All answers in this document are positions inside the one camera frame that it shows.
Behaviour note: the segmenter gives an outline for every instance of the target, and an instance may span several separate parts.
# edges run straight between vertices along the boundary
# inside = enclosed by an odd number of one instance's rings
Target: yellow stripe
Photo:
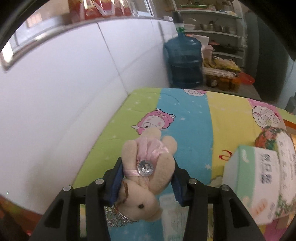
[[[239,145],[253,146],[261,128],[252,116],[252,107],[246,98],[216,92],[207,92],[213,125],[212,179],[223,175],[230,151],[235,152]]]
[[[266,225],[260,225],[260,226],[258,226],[258,227],[259,227],[261,233],[264,234],[264,233],[265,233]]]

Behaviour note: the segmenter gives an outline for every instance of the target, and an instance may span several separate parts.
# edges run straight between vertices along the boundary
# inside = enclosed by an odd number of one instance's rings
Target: blue water jug
[[[184,34],[179,12],[173,12],[178,36],[165,43],[170,82],[179,88],[195,88],[203,82],[201,42]]]

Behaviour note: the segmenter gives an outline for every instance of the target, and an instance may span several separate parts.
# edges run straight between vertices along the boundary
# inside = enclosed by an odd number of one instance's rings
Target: bottle cap
[[[173,22],[174,23],[183,23],[183,18],[181,13],[178,11],[173,12]]]

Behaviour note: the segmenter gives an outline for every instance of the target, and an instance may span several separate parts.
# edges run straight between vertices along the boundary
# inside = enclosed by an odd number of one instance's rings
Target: pink ribbon
[[[153,164],[154,170],[156,168],[157,160],[160,154],[162,153],[169,153],[166,146],[156,138],[149,138],[149,137],[139,137],[135,140],[138,145],[138,152],[137,152],[137,163],[140,161],[146,160],[150,161]],[[123,170],[123,173],[126,177],[136,177],[140,176],[138,170]]]

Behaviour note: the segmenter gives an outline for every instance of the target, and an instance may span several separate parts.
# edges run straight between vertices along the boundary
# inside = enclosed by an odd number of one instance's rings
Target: floor
[[[214,91],[214,92],[226,93],[226,94],[231,94],[231,95],[237,95],[237,96],[250,98],[250,99],[254,99],[254,100],[261,100],[260,95],[257,93],[257,91],[253,85],[241,84],[238,92],[222,91],[222,90],[218,89],[217,87],[212,88],[212,87],[208,87],[206,85],[201,85],[199,87],[196,87],[195,89],[205,90],[205,91]]]

